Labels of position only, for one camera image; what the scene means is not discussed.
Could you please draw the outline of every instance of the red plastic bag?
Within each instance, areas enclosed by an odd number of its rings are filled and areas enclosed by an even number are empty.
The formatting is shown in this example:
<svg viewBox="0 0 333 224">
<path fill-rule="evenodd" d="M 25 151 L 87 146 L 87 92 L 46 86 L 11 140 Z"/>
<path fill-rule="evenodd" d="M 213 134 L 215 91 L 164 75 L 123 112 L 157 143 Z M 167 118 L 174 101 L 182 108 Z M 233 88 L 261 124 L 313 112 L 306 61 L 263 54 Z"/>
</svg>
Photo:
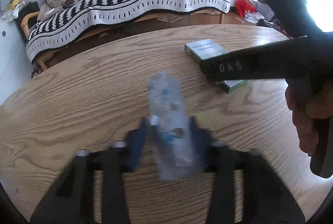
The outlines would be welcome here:
<svg viewBox="0 0 333 224">
<path fill-rule="evenodd" d="M 237 14 L 241 17 L 245 17 L 246 12 L 254 13 L 256 11 L 254 5 L 249 0 L 237 0 L 235 7 Z"/>
</svg>

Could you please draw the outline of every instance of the wooden table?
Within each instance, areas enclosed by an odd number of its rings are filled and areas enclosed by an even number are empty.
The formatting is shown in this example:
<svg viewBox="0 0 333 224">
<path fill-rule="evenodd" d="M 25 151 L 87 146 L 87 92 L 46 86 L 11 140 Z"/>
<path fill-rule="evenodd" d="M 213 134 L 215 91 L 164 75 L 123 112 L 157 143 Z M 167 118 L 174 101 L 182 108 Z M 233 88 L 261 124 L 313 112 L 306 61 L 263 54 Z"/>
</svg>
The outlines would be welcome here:
<svg viewBox="0 0 333 224">
<path fill-rule="evenodd" d="M 286 37 L 265 27 L 204 25 L 144 33 L 111 42 L 55 65 L 1 107 L 0 180 L 19 211 L 30 216 L 77 149 L 105 149 L 136 129 L 149 115 L 148 81 L 166 70 L 177 77 L 188 115 L 210 128 L 233 149 L 256 148 L 282 177 L 306 218 L 320 206 L 333 185 L 309 169 L 300 151 L 284 80 L 250 81 L 230 95 L 206 81 L 184 44 L 211 38 L 229 51 Z M 95 187 L 100 220 L 100 174 Z M 149 146 L 141 166 L 124 175 L 133 223 L 204 223 L 213 175 L 198 173 L 162 182 Z M 236 179 L 241 184 L 241 176 Z M 237 216 L 242 192 L 237 188 Z"/>
</svg>

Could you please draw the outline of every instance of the box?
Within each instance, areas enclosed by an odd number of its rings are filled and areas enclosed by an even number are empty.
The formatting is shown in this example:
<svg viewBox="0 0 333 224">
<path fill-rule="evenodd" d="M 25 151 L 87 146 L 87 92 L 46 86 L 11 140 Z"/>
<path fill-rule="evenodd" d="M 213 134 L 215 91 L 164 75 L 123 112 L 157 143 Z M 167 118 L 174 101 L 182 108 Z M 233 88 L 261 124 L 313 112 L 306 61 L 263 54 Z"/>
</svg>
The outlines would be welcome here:
<svg viewBox="0 0 333 224">
<path fill-rule="evenodd" d="M 185 51 L 197 62 L 210 59 L 228 53 L 212 39 L 204 39 L 196 42 L 185 44 Z M 216 81 L 215 84 L 222 88 L 226 93 L 231 93 L 239 86 L 247 83 L 247 80 L 222 80 Z"/>
</svg>

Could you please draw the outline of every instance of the plastic package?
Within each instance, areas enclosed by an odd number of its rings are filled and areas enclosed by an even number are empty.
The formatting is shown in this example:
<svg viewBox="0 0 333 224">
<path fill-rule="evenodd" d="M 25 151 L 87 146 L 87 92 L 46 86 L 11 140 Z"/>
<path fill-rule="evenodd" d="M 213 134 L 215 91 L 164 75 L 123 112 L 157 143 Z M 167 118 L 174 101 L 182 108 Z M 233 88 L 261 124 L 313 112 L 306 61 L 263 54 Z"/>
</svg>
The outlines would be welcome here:
<svg viewBox="0 0 333 224">
<path fill-rule="evenodd" d="M 237 0 L 235 3 L 237 14 L 245 17 L 246 13 L 254 13 L 256 11 L 254 5 L 249 0 Z"/>
<path fill-rule="evenodd" d="M 161 180 L 176 180 L 196 171 L 189 120 L 181 101 L 180 86 L 165 72 L 149 83 L 153 152 Z"/>
</svg>

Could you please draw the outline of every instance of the wooden floor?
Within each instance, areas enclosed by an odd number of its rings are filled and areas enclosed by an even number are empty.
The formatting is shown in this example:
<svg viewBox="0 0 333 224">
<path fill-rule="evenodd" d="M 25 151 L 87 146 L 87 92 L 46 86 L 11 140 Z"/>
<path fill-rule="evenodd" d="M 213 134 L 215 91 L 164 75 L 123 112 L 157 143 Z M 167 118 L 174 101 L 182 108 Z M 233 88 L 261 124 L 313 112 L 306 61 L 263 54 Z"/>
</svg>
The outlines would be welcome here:
<svg viewBox="0 0 333 224">
<path fill-rule="evenodd" d="M 236 20 L 235 17 L 242 19 L 236 13 L 233 12 L 227 13 L 224 16 L 223 24 L 255 26 L 255 24 L 249 23 L 247 21 L 245 21 L 245 23 L 241 23 L 238 20 Z M 55 53 L 53 58 L 51 58 L 46 62 L 46 65 L 48 67 L 52 67 L 57 63 L 60 63 L 76 54 L 89 50 L 93 47 L 98 47 L 102 44 L 122 39 L 125 37 L 137 35 L 140 33 L 163 30 L 166 28 L 185 27 L 192 25 L 208 25 L 208 24 L 218 24 L 218 23 L 219 23 L 219 15 L 210 15 L 210 14 L 193 14 L 192 16 L 182 16 L 181 19 L 173 23 L 162 22 L 156 19 L 149 19 L 140 22 L 129 22 L 125 25 L 114 27 L 112 29 L 105 31 L 107 35 L 104 35 L 103 37 L 101 37 L 102 33 L 99 33 L 90 36 L 86 39 L 83 39 L 79 42 L 68 44 L 64 49 Z"/>
</svg>

